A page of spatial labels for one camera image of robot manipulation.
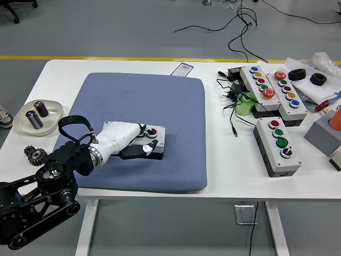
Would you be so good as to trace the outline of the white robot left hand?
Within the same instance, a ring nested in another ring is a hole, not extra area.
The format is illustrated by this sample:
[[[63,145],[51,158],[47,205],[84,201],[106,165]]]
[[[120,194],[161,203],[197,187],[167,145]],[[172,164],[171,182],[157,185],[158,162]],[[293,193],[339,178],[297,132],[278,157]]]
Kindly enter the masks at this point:
[[[157,139],[149,143],[130,145],[141,132],[144,132],[145,124],[112,122],[104,128],[96,137],[96,142],[89,146],[90,156],[94,167],[102,167],[113,156],[121,159],[146,158],[156,148]]]

